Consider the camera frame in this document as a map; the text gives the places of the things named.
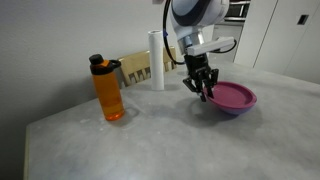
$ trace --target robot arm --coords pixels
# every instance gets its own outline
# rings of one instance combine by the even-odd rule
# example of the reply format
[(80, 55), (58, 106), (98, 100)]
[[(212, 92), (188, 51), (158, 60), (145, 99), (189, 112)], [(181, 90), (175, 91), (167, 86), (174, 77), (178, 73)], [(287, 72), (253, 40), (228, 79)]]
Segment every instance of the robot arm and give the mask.
[(202, 28), (220, 22), (229, 8), (229, 0), (172, 0), (169, 7), (173, 29), (188, 68), (184, 84), (206, 101), (203, 86), (213, 98), (212, 87), (217, 83), (218, 69), (211, 69), (207, 52), (234, 44), (232, 37), (204, 43)]

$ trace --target white cabinet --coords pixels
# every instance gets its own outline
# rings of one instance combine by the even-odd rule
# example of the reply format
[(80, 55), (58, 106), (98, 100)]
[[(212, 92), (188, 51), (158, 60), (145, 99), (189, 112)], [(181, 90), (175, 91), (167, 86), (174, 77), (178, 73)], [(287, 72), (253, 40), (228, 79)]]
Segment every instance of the white cabinet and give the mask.
[[(278, 0), (254, 68), (284, 74), (318, 5), (319, 0)], [(297, 24), (301, 15), (309, 15), (304, 25)]]
[[(212, 40), (216, 40), (218, 37), (222, 37), (222, 36), (231, 36), (231, 37), (234, 37), (239, 42), (241, 32), (242, 32), (242, 26), (215, 25), (213, 30)], [(228, 53), (224, 53), (224, 54), (211, 53), (210, 57), (233, 62), (234, 57), (236, 55), (237, 48), (238, 48), (238, 44), (233, 50), (231, 50)]]
[(278, 0), (251, 0), (234, 63), (253, 67)]
[(284, 74), (320, 84), (320, 8), (310, 19), (310, 24)]

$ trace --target bottle lid handle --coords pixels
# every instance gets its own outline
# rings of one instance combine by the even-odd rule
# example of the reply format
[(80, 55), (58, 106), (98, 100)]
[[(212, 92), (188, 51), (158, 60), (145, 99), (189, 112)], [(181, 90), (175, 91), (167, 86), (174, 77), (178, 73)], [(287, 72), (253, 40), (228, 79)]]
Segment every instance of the bottle lid handle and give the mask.
[(113, 69), (121, 66), (121, 62), (119, 60), (109, 60), (109, 62), (112, 64)]

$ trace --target cabinet handle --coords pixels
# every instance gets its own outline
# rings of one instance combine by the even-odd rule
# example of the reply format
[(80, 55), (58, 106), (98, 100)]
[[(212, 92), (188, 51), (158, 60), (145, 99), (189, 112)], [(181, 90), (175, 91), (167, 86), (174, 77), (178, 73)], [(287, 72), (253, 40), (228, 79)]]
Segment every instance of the cabinet handle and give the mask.
[(308, 17), (309, 17), (309, 15), (307, 15), (307, 14), (301, 15), (297, 25), (304, 25), (307, 22)]

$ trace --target black bottle cap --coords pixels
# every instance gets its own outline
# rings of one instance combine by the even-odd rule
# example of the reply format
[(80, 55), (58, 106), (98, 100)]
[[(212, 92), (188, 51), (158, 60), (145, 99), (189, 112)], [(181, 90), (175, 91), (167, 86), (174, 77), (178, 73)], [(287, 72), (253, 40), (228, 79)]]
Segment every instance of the black bottle cap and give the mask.
[(103, 62), (103, 57), (100, 54), (94, 54), (89, 58), (92, 65), (101, 64)]

